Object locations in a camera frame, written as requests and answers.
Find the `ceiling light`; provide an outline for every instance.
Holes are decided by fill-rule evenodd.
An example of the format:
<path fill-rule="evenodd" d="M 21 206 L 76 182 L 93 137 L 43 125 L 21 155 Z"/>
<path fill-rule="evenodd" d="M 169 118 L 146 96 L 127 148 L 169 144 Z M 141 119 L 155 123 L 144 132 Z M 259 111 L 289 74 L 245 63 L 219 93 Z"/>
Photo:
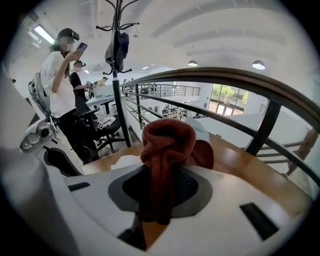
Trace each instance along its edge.
<path fill-rule="evenodd" d="M 254 67 L 257 70 L 265 70 L 266 66 L 261 60 L 255 60 L 252 64 L 252 67 Z"/>
<path fill-rule="evenodd" d="M 50 44 L 54 43 L 54 39 L 52 38 L 51 35 L 48 34 L 47 31 L 41 26 L 38 25 L 33 29 L 35 32 L 37 32 L 40 36 L 42 36 L 45 40 L 47 40 Z"/>
<path fill-rule="evenodd" d="M 190 60 L 188 65 L 191 67 L 196 67 L 196 66 L 198 66 L 198 63 L 195 60 Z"/>

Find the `wooden surface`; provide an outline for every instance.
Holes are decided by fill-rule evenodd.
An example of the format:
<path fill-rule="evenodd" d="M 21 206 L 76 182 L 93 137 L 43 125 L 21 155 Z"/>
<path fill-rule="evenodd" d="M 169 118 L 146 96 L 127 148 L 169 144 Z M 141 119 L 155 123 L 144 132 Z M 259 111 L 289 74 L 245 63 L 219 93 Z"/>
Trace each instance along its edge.
<path fill-rule="evenodd" d="M 231 174 L 248 182 L 278 202 L 292 217 L 308 211 L 312 204 L 310 197 L 269 165 L 213 134 L 210 134 L 210 142 L 214 152 L 215 171 Z M 121 156 L 139 156 L 142 150 L 143 145 L 139 143 L 86 164 L 82 170 L 85 174 L 110 171 L 111 165 L 115 165 Z"/>

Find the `black office chair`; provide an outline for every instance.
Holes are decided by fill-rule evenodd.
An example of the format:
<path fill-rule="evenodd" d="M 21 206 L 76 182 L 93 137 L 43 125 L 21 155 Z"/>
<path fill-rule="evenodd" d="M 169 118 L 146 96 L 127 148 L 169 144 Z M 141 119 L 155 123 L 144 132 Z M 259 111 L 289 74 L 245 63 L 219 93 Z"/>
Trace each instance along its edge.
<path fill-rule="evenodd" d="M 86 119 L 88 121 L 88 124 L 90 126 L 91 130 L 91 136 L 95 141 L 101 141 L 102 143 L 98 146 L 97 150 L 100 151 L 103 149 L 106 145 L 110 145 L 111 151 L 114 154 L 115 150 L 112 145 L 113 142 L 123 142 L 125 141 L 124 138 L 116 138 L 116 136 L 119 136 L 119 133 L 117 132 L 120 127 L 120 120 L 118 115 L 114 115 L 115 121 L 109 125 L 108 127 L 104 127 L 102 129 L 98 128 L 99 121 L 97 119 L 97 116 L 94 114 L 98 112 L 100 109 L 96 108 L 94 110 L 90 110 L 90 108 L 87 106 L 85 100 L 80 96 L 75 96 L 75 108 L 77 112 L 79 113 L 80 119 Z"/>

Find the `woman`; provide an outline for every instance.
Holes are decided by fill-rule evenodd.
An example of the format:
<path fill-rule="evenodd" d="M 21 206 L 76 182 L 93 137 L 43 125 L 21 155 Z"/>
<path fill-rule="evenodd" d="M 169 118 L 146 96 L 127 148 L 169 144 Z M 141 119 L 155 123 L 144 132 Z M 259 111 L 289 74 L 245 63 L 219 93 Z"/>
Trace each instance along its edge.
<path fill-rule="evenodd" d="M 78 60 L 82 52 L 72 51 L 74 32 L 61 30 L 51 45 L 51 53 L 42 64 L 40 77 L 43 89 L 50 97 L 51 115 L 57 118 L 58 126 L 68 139 L 72 149 L 86 164 L 99 159 L 95 143 L 89 138 L 86 126 L 77 122 L 75 94 L 68 82 L 70 62 Z"/>
<path fill-rule="evenodd" d="M 81 60 L 76 60 L 73 64 L 73 71 L 70 75 L 69 81 L 75 90 L 75 94 L 83 98 L 84 101 L 87 101 L 85 89 L 90 88 L 90 85 L 82 85 L 80 77 L 78 74 L 82 73 L 84 64 Z"/>

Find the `ceiling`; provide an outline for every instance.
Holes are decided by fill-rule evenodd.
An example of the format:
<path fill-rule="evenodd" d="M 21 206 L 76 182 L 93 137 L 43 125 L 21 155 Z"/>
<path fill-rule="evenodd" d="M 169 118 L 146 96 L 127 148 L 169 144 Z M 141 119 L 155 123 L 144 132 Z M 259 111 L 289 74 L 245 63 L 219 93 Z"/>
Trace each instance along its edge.
<path fill-rule="evenodd" d="M 129 2 L 123 0 L 122 6 Z M 49 43 L 42 40 L 38 48 L 27 32 L 41 24 L 54 38 L 61 29 L 73 29 L 80 42 L 88 44 L 81 57 L 87 69 L 110 70 L 104 55 L 111 32 L 96 29 L 112 24 L 114 10 L 109 3 L 45 0 L 33 11 L 38 19 L 32 22 L 27 17 L 21 25 L 10 50 L 10 67 L 28 63 L 40 69 Z M 121 24 L 131 22 L 140 25 L 125 31 L 130 39 L 125 69 L 187 68 L 195 60 L 203 67 L 236 68 L 290 81 L 297 90 L 294 77 L 301 81 L 301 76 L 319 73 L 308 36 L 276 0 L 139 0 L 123 11 Z M 266 70 L 254 69 L 255 60 L 262 61 Z M 14 67 L 9 70 L 17 72 Z"/>

